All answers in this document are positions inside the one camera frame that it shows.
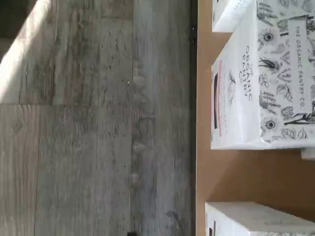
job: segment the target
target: product box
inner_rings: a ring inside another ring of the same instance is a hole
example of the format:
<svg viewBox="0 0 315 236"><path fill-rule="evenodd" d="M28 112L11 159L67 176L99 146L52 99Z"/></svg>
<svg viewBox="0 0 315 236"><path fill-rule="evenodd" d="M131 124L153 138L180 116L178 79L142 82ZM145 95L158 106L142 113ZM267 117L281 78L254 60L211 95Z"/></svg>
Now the product box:
<svg viewBox="0 0 315 236"><path fill-rule="evenodd" d="M302 159L315 161L315 148L303 148L301 150Z"/></svg>
<svg viewBox="0 0 315 236"><path fill-rule="evenodd" d="M315 147L315 6L252 1L212 66L212 149Z"/></svg>
<svg viewBox="0 0 315 236"><path fill-rule="evenodd" d="M233 32L253 0L213 0L212 31Z"/></svg>
<svg viewBox="0 0 315 236"><path fill-rule="evenodd" d="M206 236L314 236L315 223L256 203L206 203Z"/></svg>

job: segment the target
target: white packaging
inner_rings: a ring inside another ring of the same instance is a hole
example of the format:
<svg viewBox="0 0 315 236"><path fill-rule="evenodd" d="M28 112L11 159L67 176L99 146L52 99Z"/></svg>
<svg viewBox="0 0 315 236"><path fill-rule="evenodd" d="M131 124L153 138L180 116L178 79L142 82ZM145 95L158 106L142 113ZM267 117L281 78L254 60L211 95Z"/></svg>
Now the white packaging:
<svg viewBox="0 0 315 236"><path fill-rule="evenodd" d="M315 147L314 10L249 5L212 66L212 149Z"/></svg>
<svg viewBox="0 0 315 236"><path fill-rule="evenodd" d="M253 0L213 0L212 31L233 32Z"/></svg>
<svg viewBox="0 0 315 236"><path fill-rule="evenodd" d="M315 223L255 203L206 203L206 236L314 236Z"/></svg>
<svg viewBox="0 0 315 236"><path fill-rule="evenodd" d="M301 150L301 157L304 160L314 161L315 160L315 148L303 148Z"/></svg>

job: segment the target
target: floral illustration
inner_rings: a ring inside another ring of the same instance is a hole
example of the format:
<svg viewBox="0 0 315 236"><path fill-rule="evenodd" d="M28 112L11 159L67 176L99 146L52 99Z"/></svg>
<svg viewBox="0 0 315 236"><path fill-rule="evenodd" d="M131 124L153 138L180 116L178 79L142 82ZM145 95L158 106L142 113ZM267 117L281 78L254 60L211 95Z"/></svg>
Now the floral illustration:
<svg viewBox="0 0 315 236"><path fill-rule="evenodd" d="M235 79L232 75L232 72L230 71L229 76L228 76L228 88L227 88L227 92L228 92L228 102L231 105L234 99L234 95L235 95L235 86L236 86L236 82Z"/></svg>
<svg viewBox="0 0 315 236"><path fill-rule="evenodd" d="M286 8L289 7L289 0L279 0L279 3Z"/></svg>
<svg viewBox="0 0 315 236"><path fill-rule="evenodd" d="M283 43L279 44L276 50L271 51L272 54L280 54L284 52L285 52L285 45Z"/></svg>
<svg viewBox="0 0 315 236"><path fill-rule="evenodd" d="M285 122L284 125L289 124L315 124L315 102L312 102L312 112L311 113L298 113L295 114L292 118L294 120Z"/></svg>
<svg viewBox="0 0 315 236"><path fill-rule="evenodd" d="M279 75L278 78L284 82L291 82L291 69L284 69Z"/></svg>
<svg viewBox="0 0 315 236"><path fill-rule="evenodd" d="M274 117L267 117L261 122L261 136L263 136L266 132L276 132L278 128L279 123L277 119L275 119Z"/></svg>
<svg viewBox="0 0 315 236"><path fill-rule="evenodd" d="M288 65L290 65L290 51L286 52L285 54L282 55L282 57L280 57L281 60L283 60L284 62L286 62Z"/></svg>
<svg viewBox="0 0 315 236"><path fill-rule="evenodd" d="M274 45L278 40L278 33L275 29L265 29L258 35L258 50L260 51L265 45Z"/></svg>
<svg viewBox="0 0 315 236"><path fill-rule="evenodd" d="M291 3L293 6L298 6L297 0L290 0L290 3Z"/></svg>
<svg viewBox="0 0 315 236"><path fill-rule="evenodd" d="M289 86L287 84L284 85L278 85L277 86L277 95L282 94L283 98L286 99L289 102L292 102L292 93L291 93L291 89L289 88Z"/></svg>
<svg viewBox="0 0 315 236"><path fill-rule="evenodd" d="M268 21L269 18L276 19L278 18L274 13L271 5L264 2L257 2L257 18L266 23L269 26L273 26L271 22Z"/></svg>
<svg viewBox="0 0 315 236"><path fill-rule="evenodd" d="M276 60L273 59L260 58L258 66L266 67L271 71L272 74L275 74L279 72L282 63L278 63Z"/></svg>
<svg viewBox="0 0 315 236"><path fill-rule="evenodd" d="M257 50L261 135L270 143L308 139L312 131L306 125L315 125L315 0L257 0L257 18L260 21ZM292 20L300 20L299 24L305 24L307 30L303 37L307 37L307 57L311 64L303 65L303 70L310 66L311 74L310 84L303 86L310 90L307 94L313 101L308 113L295 112L293 103L299 88L296 71L291 65L290 43L294 41L289 34L289 22Z"/></svg>
<svg viewBox="0 0 315 236"><path fill-rule="evenodd" d="M272 114L276 114L276 112L274 111L275 107L280 107L280 105L277 104L275 96L269 92L260 93L259 104L263 109Z"/></svg>
<svg viewBox="0 0 315 236"><path fill-rule="evenodd" d="M293 107L285 107L281 110L281 115L284 120L288 120L294 117Z"/></svg>
<svg viewBox="0 0 315 236"><path fill-rule="evenodd" d="M311 0L304 0L303 5L302 5L302 9L305 10L306 12L311 13L314 9L314 5L311 2Z"/></svg>
<svg viewBox="0 0 315 236"><path fill-rule="evenodd" d="M266 88L269 88L269 81L267 79L266 73L259 76L259 84L260 86L265 86Z"/></svg>

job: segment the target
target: black line drawing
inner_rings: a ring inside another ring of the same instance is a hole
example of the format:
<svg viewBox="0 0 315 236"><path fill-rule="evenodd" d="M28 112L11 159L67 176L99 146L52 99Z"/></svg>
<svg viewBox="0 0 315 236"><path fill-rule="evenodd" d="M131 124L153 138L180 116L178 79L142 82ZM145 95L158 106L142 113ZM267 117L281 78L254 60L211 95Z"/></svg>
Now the black line drawing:
<svg viewBox="0 0 315 236"><path fill-rule="evenodd" d="M311 85L311 99L315 99L315 85Z"/></svg>
<svg viewBox="0 0 315 236"><path fill-rule="evenodd" d="M274 29L262 30L258 35L258 51L260 51L265 45L275 44L277 42L277 32Z"/></svg>
<svg viewBox="0 0 315 236"><path fill-rule="evenodd" d="M278 78L284 82L291 82L291 69L284 69L279 75Z"/></svg>
<svg viewBox="0 0 315 236"><path fill-rule="evenodd" d="M281 129L281 133L284 139L296 139L295 129Z"/></svg>
<svg viewBox="0 0 315 236"><path fill-rule="evenodd" d="M282 136L272 136L272 141L284 139Z"/></svg>
<svg viewBox="0 0 315 236"><path fill-rule="evenodd" d="M310 32L315 31L315 21L314 17L308 17L307 24L306 24L306 29Z"/></svg>
<svg viewBox="0 0 315 236"><path fill-rule="evenodd" d="M295 129L281 129L281 133L284 139L307 139L307 133L304 128L302 128L299 132L296 132Z"/></svg>
<svg viewBox="0 0 315 236"><path fill-rule="evenodd" d="M290 63L290 51L287 51L285 54L283 54L282 57L280 57L280 59L283 60L288 65L291 65L291 63Z"/></svg>
<svg viewBox="0 0 315 236"><path fill-rule="evenodd" d="M269 81L267 79L266 73L261 74L259 76L259 84L260 84L260 86L265 86L266 88L269 88Z"/></svg>
<svg viewBox="0 0 315 236"><path fill-rule="evenodd" d="M268 68L272 74L279 72L279 70L282 66L281 62L279 63L276 60L267 59L267 58L260 58L259 63L260 64L258 66Z"/></svg>
<svg viewBox="0 0 315 236"><path fill-rule="evenodd" d="M311 13L314 9L314 5L311 2L311 0L304 0L303 5L301 7L303 10L305 10L306 12Z"/></svg>
<svg viewBox="0 0 315 236"><path fill-rule="evenodd" d="M271 22L268 21L269 18L278 18L271 7L271 5L257 1L257 18L266 23L269 26L273 26Z"/></svg>
<svg viewBox="0 0 315 236"><path fill-rule="evenodd" d="M289 120L291 118L294 118L294 112L293 112L293 107L285 107L281 110L281 115L283 117L283 120Z"/></svg>
<svg viewBox="0 0 315 236"><path fill-rule="evenodd" d="M279 44L275 51L271 51L272 54L281 54L285 52L285 45L283 43Z"/></svg>
<svg viewBox="0 0 315 236"><path fill-rule="evenodd" d="M315 61L315 40L307 37L308 42L308 53L309 53L309 62L312 63Z"/></svg>
<svg viewBox="0 0 315 236"><path fill-rule="evenodd" d="M276 107L281 107L279 104L277 104L276 98L273 94L262 91L259 95L259 105L261 106L261 108L267 110L274 115L276 114L276 112L273 109Z"/></svg>
<svg viewBox="0 0 315 236"><path fill-rule="evenodd" d="M236 86L236 81L232 75L232 72L230 71L229 76L228 76L228 102L230 105L233 103L234 95L235 95L235 86Z"/></svg>
<svg viewBox="0 0 315 236"><path fill-rule="evenodd" d="M298 124L298 125L306 125L306 124L315 124L315 102L312 102L312 112L310 113L297 113L292 118L296 118L295 120L285 122L284 125L289 124Z"/></svg>
<svg viewBox="0 0 315 236"><path fill-rule="evenodd" d="M286 8L289 7L289 0L278 0L278 2Z"/></svg>
<svg viewBox="0 0 315 236"><path fill-rule="evenodd" d="M267 117L262 120L260 124L260 129L262 131L261 137L263 137L267 132L275 133L279 128L279 123L274 117Z"/></svg>
<svg viewBox="0 0 315 236"><path fill-rule="evenodd" d="M279 94L282 94L285 100L292 102L292 92L287 84L280 84L277 86L277 95Z"/></svg>
<svg viewBox="0 0 315 236"><path fill-rule="evenodd" d="M293 5L293 6L298 6L298 2L297 0L290 0L290 3Z"/></svg>
<svg viewBox="0 0 315 236"><path fill-rule="evenodd" d="M308 21L310 21L311 19L313 19L314 17L313 16L308 16L308 15L302 15L302 16L295 16L295 17L291 17L289 19L284 19L284 20L280 20L278 21L277 23L277 26L280 30L280 36L283 37L283 36L287 36L289 35L289 29L288 29L288 21L289 20L302 20L302 19L305 19Z"/></svg>

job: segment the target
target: flower drawing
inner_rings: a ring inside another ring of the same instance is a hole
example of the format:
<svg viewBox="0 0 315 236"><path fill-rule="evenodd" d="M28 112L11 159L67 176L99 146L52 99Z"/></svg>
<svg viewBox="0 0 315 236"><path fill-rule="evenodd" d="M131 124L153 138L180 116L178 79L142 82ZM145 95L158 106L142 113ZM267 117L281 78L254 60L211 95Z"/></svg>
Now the flower drawing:
<svg viewBox="0 0 315 236"><path fill-rule="evenodd" d="M264 46L274 45L277 43L279 33L275 28L265 29L258 35L258 50L260 51Z"/></svg>

